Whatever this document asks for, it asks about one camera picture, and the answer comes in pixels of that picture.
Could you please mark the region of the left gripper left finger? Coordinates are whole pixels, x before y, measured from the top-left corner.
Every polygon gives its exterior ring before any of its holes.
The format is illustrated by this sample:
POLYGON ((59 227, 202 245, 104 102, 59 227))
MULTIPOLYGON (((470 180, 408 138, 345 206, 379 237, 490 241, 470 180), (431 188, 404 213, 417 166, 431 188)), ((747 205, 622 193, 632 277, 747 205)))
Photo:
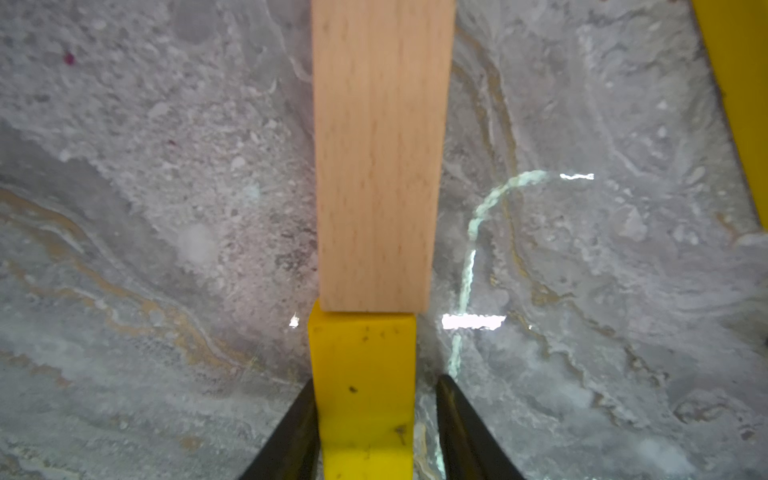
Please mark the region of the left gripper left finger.
POLYGON ((302 388, 240 480, 314 480, 320 453, 313 381, 302 388))

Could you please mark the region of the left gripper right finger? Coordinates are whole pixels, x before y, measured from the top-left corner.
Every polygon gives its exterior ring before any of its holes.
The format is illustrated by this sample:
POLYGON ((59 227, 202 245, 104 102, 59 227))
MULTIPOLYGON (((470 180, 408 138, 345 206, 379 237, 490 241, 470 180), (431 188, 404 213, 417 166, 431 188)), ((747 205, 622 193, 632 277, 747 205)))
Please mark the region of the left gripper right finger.
POLYGON ((448 480, 524 480, 450 375, 436 382, 440 447, 448 480))

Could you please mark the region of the wooden block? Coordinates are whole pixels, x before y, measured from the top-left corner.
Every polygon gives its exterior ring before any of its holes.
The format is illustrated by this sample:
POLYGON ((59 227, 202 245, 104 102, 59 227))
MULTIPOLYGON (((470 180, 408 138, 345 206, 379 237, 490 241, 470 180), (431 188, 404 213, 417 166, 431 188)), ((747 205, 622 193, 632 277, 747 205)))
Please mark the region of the wooden block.
POLYGON ((311 5, 319 298, 429 304, 456 5, 311 5))

